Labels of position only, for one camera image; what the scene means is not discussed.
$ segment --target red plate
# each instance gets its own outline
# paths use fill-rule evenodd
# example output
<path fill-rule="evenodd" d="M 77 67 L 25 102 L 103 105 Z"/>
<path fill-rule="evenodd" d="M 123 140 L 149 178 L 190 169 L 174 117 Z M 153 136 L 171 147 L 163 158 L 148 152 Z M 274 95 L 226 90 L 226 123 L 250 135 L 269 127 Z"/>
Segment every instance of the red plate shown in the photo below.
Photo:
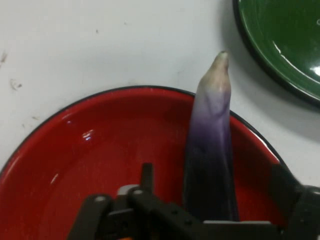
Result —
<path fill-rule="evenodd" d="M 120 88 L 61 110 L 19 146 L 0 175 L 0 239 L 65 239 L 83 199 L 115 196 L 139 183 L 152 162 L 155 193 L 181 203 L 184 147 L 194 96 L 164 87 Z M 270 165 L 281 159 L 231 113 L 241 220 L 283 223 L 267 194 Z"/>

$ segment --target eggplant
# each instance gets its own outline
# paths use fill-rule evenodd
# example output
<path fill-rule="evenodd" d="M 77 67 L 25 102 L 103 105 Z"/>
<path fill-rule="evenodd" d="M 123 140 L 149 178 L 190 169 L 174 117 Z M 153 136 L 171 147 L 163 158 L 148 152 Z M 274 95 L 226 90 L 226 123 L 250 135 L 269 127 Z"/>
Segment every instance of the eggplant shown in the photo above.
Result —
<path fill-rule="evenodd" d="M 238 221 L 230 132 L 229 58 L 220 52 L 197 87 L 185 148 L 183 205 L 201 221 Z"/>

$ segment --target white table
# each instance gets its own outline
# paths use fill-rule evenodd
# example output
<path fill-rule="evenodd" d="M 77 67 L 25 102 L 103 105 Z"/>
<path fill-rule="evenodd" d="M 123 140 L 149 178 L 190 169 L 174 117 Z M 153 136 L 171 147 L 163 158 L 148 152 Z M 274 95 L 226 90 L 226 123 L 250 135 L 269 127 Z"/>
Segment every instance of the white table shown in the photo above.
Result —
<path fill-rule="evenodd" d="M 230 53 L 231 109 L 318 186 L 320 110 L 257 66 L 231 0 L 2 0 L 0 168 L 42 121 L 83 97 L 129 85 L 194 92 L 220 50 Z"/>

